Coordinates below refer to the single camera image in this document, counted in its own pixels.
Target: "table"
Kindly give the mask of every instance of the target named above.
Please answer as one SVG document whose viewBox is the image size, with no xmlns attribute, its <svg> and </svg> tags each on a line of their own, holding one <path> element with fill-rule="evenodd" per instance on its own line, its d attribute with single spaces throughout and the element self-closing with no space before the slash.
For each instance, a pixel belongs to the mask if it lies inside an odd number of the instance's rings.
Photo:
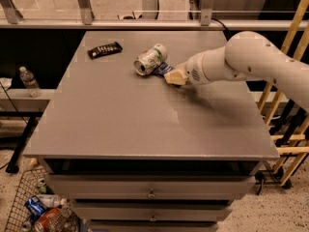
<svg viewBox="0 0 309 232">
<path fill-rule="evenodd" d="M 87 50 L 117 41 L 120 54 Z M 93 231 L 215 231 L 278 153 L 245 82 L 175 87 L 133 62 L 161 43 L 171 66 L 222 32 L 90 31 L 24 151 Z"/>
</svg>

